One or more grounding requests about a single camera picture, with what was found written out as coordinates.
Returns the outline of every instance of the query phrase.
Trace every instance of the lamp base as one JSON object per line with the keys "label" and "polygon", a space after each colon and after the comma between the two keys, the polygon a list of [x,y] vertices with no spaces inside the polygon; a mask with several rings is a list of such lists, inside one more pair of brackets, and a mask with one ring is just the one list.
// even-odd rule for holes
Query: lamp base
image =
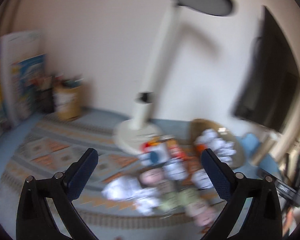
{"label": "lamp base", "polygon": [[132,130],[131,122],[132,120],[127,120],[120,123],[114,129],[113,138],[115,144],[124,152],[139,155],[142,153],[141,145],[162,132],[159,127],[149,122],[140,130]]}

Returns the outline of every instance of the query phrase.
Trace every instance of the black tv screen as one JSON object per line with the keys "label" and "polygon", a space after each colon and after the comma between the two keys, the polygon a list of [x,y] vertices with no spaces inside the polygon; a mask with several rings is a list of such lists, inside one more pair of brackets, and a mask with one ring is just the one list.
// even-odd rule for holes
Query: black tv screen
{"label": "black tv screen", "polygon": [[266,7],[256,47],[234,115],[282,133],[300,90],[300,76],[290,46]]}

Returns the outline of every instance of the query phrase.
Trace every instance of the electronic device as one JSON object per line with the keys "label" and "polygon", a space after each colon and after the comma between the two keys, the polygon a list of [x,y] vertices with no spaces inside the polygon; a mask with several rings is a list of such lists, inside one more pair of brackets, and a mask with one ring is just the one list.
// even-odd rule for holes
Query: electronic device
{"label": "electronic device", "polygon": [[265,178],[266,176],[272,178],[279,195],[287,201],[288,207],[300,207],[300,187],[290,187],[261,168],[258,168],[257,175],[260,178]]}
{"label": "electronic device", "polygon": [[300,91],[300,74],[288,41],[267,7],[264,15],[252,72],[234,115],[281,133]]}

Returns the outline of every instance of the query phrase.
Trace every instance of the blue circle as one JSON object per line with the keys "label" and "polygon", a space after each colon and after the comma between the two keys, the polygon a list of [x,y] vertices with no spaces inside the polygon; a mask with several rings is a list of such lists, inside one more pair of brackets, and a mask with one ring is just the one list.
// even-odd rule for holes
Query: blue circle
{"label": "blue circle", "polygon": [[150,152],[150,160],[153,164],[157,164],[159,162],[159,155],[156,152]]}

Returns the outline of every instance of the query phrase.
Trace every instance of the wicker basket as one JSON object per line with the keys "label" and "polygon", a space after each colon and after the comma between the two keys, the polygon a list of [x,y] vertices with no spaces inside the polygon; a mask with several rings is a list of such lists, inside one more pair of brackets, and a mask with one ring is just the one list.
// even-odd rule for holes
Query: wicker basket
{"label": "wicker basket", "polygon": [[194,142],[196,138],[200,136],[202,132],[206,129],[213,129],[223,140],[234,142],[234,150],[236,150],[237,153],[232,156],[233,164],[230,166],[231,169],[239,168],[242,165],[244,165],[246,157],[244,154],[244,150],[238,142],[238,140],[236,139],[236,137],[221,124],[206,119],[194,119],[190,123],[190,143],[193,147],[193,151],[197,154],[199,158],[200,153],[197,153]]}

